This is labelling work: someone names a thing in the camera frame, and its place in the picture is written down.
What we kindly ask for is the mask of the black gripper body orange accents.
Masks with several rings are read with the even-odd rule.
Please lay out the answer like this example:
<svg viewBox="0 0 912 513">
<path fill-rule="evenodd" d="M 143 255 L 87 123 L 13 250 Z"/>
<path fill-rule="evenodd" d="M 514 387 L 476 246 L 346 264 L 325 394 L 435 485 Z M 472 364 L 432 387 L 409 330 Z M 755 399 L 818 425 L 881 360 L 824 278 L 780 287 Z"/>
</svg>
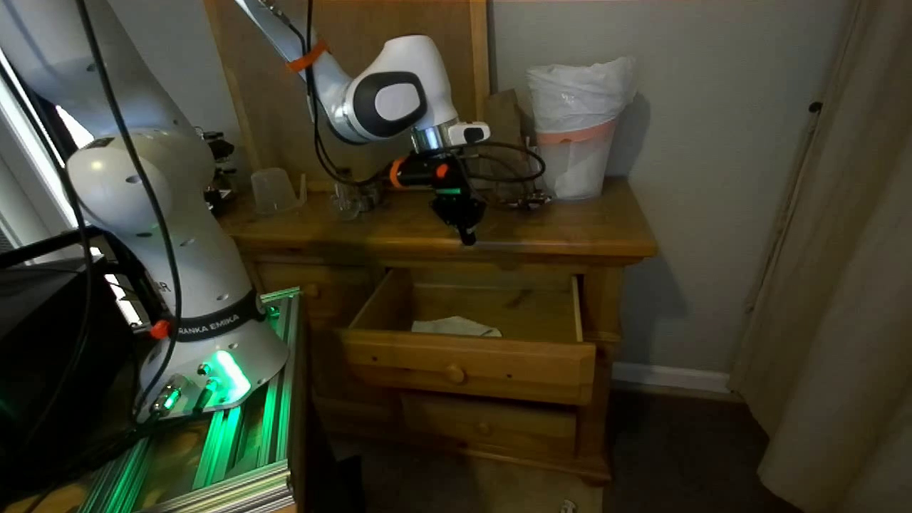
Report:
<svg viewBox="0 0 912 513">
<path fill-rule="evenodd" d="M 406 154 L 386 166 L 386 181 L 399 190 L 426 184 L 432 213 L 455 234 L 472 234 L 485 203 L 472 194 L 465 166 L 453 154 Z"/>
</svg>

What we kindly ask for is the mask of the green lit aluminium robot base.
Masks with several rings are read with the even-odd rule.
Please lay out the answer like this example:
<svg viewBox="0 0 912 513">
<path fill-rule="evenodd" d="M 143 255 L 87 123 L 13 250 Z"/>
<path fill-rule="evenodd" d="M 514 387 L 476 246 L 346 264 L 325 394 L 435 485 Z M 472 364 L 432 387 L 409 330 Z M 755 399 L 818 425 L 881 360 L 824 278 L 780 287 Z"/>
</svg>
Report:
<svg viewBox="0 0 912 513">
<path fill-rule="evenodd" d="M 262 295 L 268 337 L 198 361 L 204 414 L 158 425 L 91 475 L 76 513 L 275 513 L 292 506 L 296 287 Z"/>
</svg>

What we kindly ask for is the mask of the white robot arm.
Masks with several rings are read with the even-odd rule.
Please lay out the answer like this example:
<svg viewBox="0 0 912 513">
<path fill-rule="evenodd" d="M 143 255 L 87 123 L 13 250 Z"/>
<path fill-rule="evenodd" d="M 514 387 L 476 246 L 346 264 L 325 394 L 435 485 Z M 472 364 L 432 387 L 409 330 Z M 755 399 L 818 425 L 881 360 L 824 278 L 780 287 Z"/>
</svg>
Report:
<svg viewBox="0 0 912 513">
<path fill-rule="evenodd" d="M 315 102 L 312 116 L 346 141 L 399 134 L 435 166 L 485 141 L 450 100 L 435 42 L 393 37 L 361 75 L 269 0 L 232 0 Z M 248 399 L 285 361 L 232 240 L 204 206 L 212 156 L 171 93 L 140 63 L 107 0 L 3 0 L 3 45 L 30 86 L 61 106 L 91 141 L 68 156 L 87 218 L 117 236 L 165 303 L 158 345 L 145 357 L 133 414 L 172 418 Z"/>
</svg>

